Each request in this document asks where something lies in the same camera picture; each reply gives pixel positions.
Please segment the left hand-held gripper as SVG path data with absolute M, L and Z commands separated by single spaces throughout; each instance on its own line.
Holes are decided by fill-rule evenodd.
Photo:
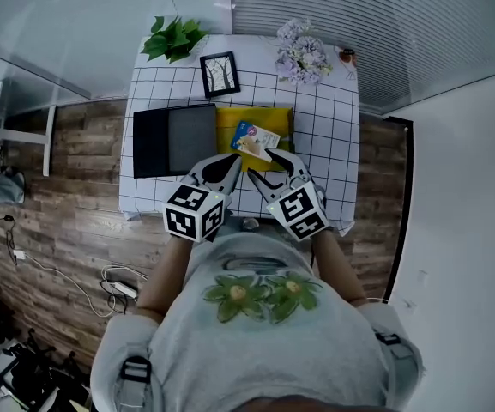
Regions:
M 241 173 L 239 154 L 218 154 L 197 162 L 172 184 L 163 202 L 165 230 L 196 243 L 213 241 Z

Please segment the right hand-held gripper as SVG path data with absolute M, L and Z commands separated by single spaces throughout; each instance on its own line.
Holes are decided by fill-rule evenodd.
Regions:
M 331 227 L 325 213 L 325 194 L 306 172 L 304 162 L 295 154 L 278 148 L 266 148 L 273 162 L 287 171 L 289 180 L 269 183 L 249 168 L 247 176 L 268 202 L 267 211 L 297 241 L 311 238 Z

